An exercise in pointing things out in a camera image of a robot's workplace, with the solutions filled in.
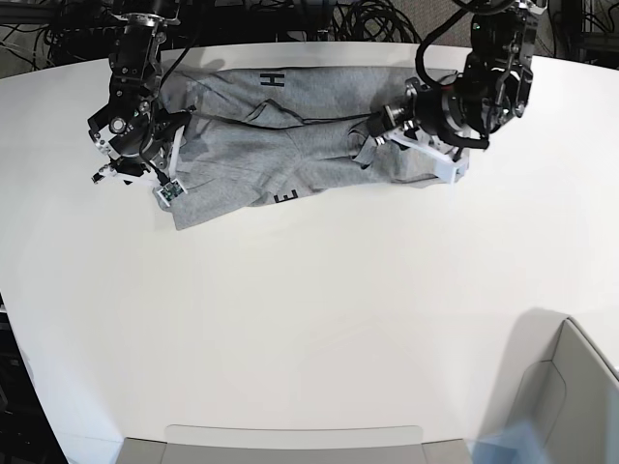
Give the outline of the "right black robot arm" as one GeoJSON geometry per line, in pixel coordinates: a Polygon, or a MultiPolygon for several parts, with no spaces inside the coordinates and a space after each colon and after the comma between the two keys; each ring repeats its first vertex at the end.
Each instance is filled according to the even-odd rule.
{"type": "Polygon", "coordinates": [[[171,182],[167,172],[173,138],[189,122],[186,110],[170,113],[160,101],[167,74],[160,47],[167,29],[180,23],[183,1],[114,1],[111,15],[122,25],[108,58],[108,101],[88,119],[88,134],[108,164],[94,176],[140,178],[156,186],[171,182]]]}

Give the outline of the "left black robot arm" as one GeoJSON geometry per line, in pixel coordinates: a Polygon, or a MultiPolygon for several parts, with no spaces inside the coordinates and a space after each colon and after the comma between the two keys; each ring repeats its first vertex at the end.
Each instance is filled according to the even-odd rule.
{"type": "Polygon", "coordinates": [[[398,131],[406,142],[423,132],[456,149],[485,150],[489,137],[528,104],[531,69],[539,18],[546,1],[457,1],[458,10],[434,29],[415,55],[416,74],[406,81],[405,96],[383,106],[369,119],[377,143],[393,140],[398,131]],[[429,46],[471,14],[472,49],[463,70],[439,81],[425,64],[429,46]]]}

